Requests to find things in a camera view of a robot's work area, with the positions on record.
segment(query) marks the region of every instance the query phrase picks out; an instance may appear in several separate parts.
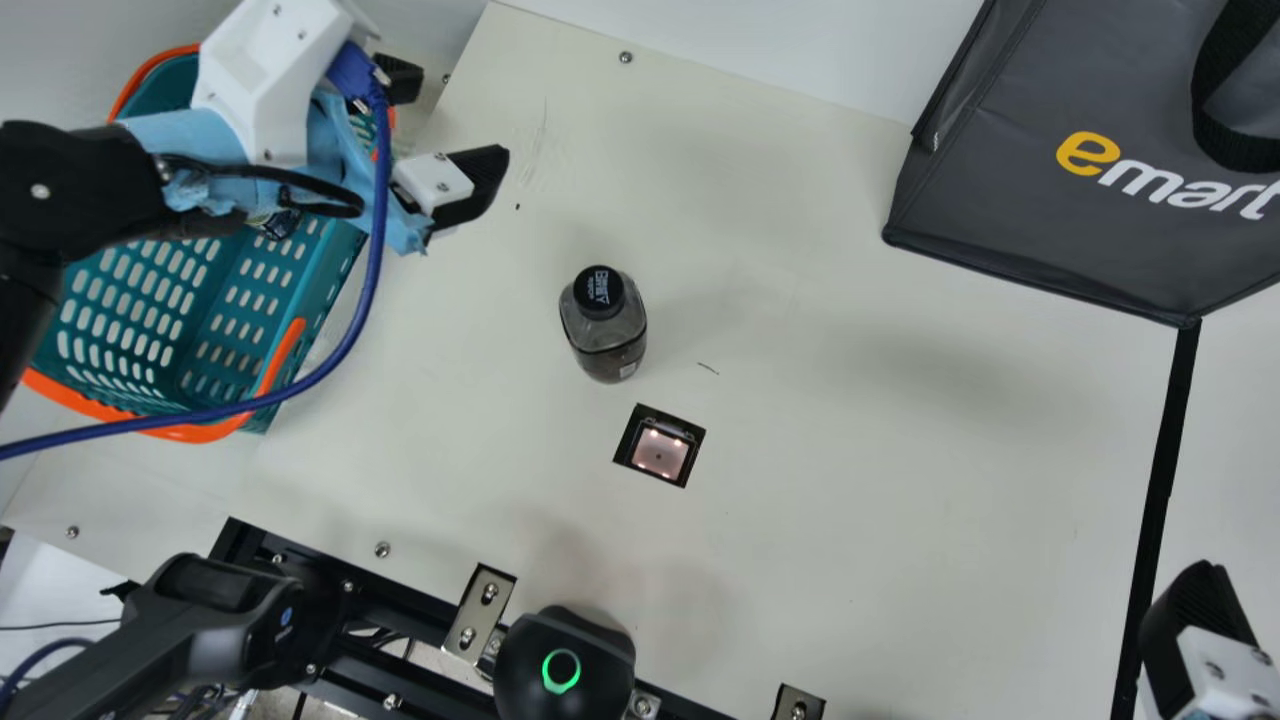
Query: brown liquid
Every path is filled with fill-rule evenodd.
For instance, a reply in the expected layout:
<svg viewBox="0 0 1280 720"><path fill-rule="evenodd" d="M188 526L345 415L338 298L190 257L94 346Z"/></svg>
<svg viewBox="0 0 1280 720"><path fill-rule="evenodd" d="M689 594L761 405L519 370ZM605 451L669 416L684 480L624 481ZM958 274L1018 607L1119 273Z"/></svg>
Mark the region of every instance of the brown liquid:
<svg viewBox="0 0 1280 720"><path fill-rule="evenodd" d="M620 383L635 374L640 366L646 347L645 337L646 333L640 333L640 337L631 342L604 352L586 354L575 348L573 355L577 356L577 364L593 379L602 383Z"/></svg>

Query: grey shopping bag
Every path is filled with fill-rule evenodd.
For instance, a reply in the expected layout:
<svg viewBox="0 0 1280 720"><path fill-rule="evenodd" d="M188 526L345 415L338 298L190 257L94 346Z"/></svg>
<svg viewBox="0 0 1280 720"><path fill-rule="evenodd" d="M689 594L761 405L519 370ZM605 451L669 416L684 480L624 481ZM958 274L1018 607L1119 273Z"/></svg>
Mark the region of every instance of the grey shopping bag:
<svg viewBox="0 0 1280 720"><path fill-rule="evenodd" d="M891 245L1176 327L1280 279L1274 0L988 0Z"/></svg>

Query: plastic bottle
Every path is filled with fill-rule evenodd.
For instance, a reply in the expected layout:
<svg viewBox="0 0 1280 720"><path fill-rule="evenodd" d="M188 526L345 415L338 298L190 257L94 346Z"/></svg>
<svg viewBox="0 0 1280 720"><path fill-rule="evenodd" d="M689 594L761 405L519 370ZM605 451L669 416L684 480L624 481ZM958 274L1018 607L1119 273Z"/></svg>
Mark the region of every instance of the plastic bottle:
<svg viewBox="0 0 1280 720"><path fill-rule="evenodd" d="M648 320L626 273L593 265L561 292L561 324L577 364L602 383L622 382L644 359Z"/></svg>

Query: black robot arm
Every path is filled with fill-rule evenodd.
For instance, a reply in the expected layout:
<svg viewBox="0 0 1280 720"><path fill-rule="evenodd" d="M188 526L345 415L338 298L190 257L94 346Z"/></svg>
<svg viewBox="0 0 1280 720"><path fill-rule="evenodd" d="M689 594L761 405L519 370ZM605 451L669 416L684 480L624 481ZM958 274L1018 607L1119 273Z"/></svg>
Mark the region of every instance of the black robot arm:
<svg viewBox="0 0 1280 720"><path fill-rule="evenodd" d="M175 213L156 161L123 127L0 126L0 413L40 347L68 263L138 237L227 234L243 213Z"/></svg>
<svg viewBox="0 0 1280 720"><path fill-rule="evenodd" d="M296 683L340 626L337 583L305 573L178 556L129 593L120 629L17 693L3 717L127 720L192 684Z"/></svg>

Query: emart logo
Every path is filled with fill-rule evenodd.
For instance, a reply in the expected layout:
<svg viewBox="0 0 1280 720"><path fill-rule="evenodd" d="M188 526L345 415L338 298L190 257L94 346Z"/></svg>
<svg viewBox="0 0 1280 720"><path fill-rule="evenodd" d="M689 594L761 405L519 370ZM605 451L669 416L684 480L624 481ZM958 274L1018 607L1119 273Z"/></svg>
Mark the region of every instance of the emart logo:
<svg viewBox="0 0 1280 720"><path fill-rule="evenodd" d="M1057 164L1069 173L1098 178L1098 184L1114 187L1124 183L1121 192L1137 197L1148 193L1147 200L1174 208L1208 208L1212 213L1235 210L1248 220L1261 220L1262 210L1276 195L1280 195L1280 182L1267 184L1243 184L1231 187L1225 182L1194 181L1187 182L1183 176L1161 170L1140 160L1121 159L1120 146L1110 137L1096 132L1076 132L1057 147ZM1110 165L1103 172L1100 165Z"/></svg>

